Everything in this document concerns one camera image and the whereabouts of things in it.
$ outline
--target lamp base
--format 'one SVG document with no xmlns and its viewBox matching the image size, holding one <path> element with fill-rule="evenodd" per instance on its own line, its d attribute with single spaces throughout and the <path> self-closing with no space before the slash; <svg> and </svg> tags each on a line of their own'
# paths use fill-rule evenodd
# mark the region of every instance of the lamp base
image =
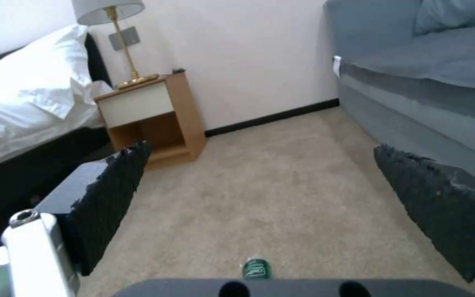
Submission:
<svg viewBox="0 0 475 297">
<path fill-rule="evenodd" d="M 116 85 L 116 88 L 117 88 L 117 90 L 122 90 L 122 89 L 125 89 L 125 88 L 129 88 L 131 86 L 137 85 L 139 83 L 145 83 L 147 81 L 155 80 L 159 77 L 160 76 L 155 73 L 155 74 L 152 74 L 152 75 L 148 75 L 146 77 L 141 77 L 141 78 L 138 78 L 138 79 L 132 79 L 130 81 L 125 81 L 123 83 L 119 83 L 118 85 Z"/>
</svg>

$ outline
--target table lamp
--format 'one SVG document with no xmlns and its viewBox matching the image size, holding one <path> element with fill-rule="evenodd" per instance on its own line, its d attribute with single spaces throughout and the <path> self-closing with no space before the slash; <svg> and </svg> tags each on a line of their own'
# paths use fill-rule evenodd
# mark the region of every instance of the table lamp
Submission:
<svg viewBox="0 0 475 297">
<path fill-rule="evenodd" d="M 74 14 L 76 15 L 79 24 L 99 25 L 113 22 L 115 25 L 117 37 L 132 71 L 132 79 L 117 85 L 118 89 L 126 88 L 159 77 L 157 74 L 148 77 L 139 76 L 126 46 L 126 41 L 122 37 L 120 27 L 118 26 L 119 19 L 131 17 L 144 10 L 145 6 L 142 3 L 142 0 L 72 0 L 72 2 Z"/>
</svg>

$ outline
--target light switch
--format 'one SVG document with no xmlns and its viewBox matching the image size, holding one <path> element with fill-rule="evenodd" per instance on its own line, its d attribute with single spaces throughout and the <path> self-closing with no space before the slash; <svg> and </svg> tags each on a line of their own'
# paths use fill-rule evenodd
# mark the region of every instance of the light switch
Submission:
<svg viewBox="0 0 475 297">
<path fill-rule="evenodd" d="M 140 42 L 139 36 L 137 34 L 137 29 L 135 27 L 129 27 L 124 29 L 120 32 L 124 40 L 126 41 L 126 47 L 130 45 L 135 45 Z M 120 40 L 118 39 L 117 33 L 113 33 L 109 35 L 109 41 L 111 41 L 111 45 L 115 51 L 119 51 L 122 49 L 122 45 L 120 44 Z"/>
</svg>

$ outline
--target brass lamp stand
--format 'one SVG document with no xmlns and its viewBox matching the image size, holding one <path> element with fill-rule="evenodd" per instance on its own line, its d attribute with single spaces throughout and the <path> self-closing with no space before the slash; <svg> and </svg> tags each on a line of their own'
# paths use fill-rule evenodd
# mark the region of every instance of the brass lamp stand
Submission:
<svg viewBox="0 0 475 297">
<path fill-rule="evenodd" d="M 137 72 L 137 69 L 135 69 L 135 65 L 133 64 L 132 57 L 129 54 L 128 47 L 126 46 L 126 41 L 122 37 L 122 34 L 120 33 L 120 27 L 118 26 L 118 15 L 117 15 L 117 8 L 115 6 L 109 6 L 104 8 L 104 10 L 107 13 L 107 16 L 111 21 L 113 21 L 113 24 L 115 25 L 115 30 L 117 31 L 117 37 L 120 41 L 120 45 L 122 46 L 122 50 L 124 51 L 124 54 L 126 54 L 126 58 L 129 63 L 129 67 L 131 68 L 132 71 L 132 79 L 130 81 L 125 81 L 123 83 L 118 84 L 116 87 L 117 89 L 124 89 L 127 87 L 131 87 L 133 85 L 136 85 L 138 83 L 143 83 L 145 81 L 150 81 L 153 79 L 159 78 L 158 74 L 153 74 L 149 75 L 147 77 L 140 77 L 140 75 Z"/>
</svg>

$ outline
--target white pillow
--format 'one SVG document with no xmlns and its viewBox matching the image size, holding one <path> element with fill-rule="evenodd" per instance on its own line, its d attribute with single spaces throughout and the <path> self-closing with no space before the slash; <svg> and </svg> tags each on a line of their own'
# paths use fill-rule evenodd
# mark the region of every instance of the white pillow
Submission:
<svg viewBox="0 0 475 297">
<path fill-rule="evenodd" d="M 0 60 L 0 101 L 25 100 L 64 119 L 91 76 L 87 27 L 71 25 Z"/>
</svg>

